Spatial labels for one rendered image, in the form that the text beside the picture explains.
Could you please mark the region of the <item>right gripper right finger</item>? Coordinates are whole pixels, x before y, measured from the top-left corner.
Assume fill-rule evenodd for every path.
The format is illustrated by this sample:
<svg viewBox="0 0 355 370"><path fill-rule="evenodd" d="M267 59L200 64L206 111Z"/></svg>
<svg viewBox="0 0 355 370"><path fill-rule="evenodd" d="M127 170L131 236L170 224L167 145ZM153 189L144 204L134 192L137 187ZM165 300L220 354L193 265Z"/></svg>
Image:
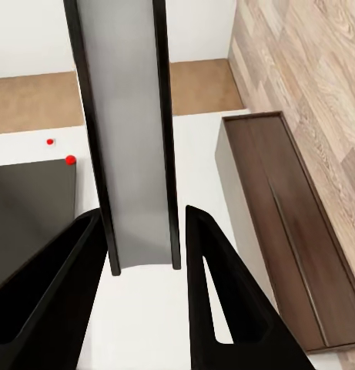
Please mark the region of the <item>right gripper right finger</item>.
<svg viewBox="0 0 355 370"><path fill-rule="evenodd" d="M315 370L216 220L186 206L190 370ZM216 340L203 257L233 343Z"/></svg>

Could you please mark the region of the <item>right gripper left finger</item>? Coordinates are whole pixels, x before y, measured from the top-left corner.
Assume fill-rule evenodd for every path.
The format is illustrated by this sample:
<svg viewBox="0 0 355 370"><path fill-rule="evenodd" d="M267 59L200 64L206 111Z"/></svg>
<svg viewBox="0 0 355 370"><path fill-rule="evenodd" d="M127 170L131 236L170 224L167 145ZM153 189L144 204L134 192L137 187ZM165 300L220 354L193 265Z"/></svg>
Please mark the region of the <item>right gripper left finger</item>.
<svg viewBox="0 0 355 370"><path fill-rule="evenodd" d="M76 370L106 255L98 207L0 284L0 370Z"/></svg>

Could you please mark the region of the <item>hardback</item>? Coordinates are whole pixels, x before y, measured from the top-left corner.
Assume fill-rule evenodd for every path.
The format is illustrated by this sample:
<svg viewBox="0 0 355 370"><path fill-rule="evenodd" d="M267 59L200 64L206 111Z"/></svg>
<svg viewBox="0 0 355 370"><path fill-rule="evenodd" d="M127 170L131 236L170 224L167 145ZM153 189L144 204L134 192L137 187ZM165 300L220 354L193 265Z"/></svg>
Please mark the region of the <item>hardback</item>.
<svg viewBox="0 0 355 370"><path fill-rule="evenodd" d="M63 0L105 242L182 269L166 0Z"/></svg>

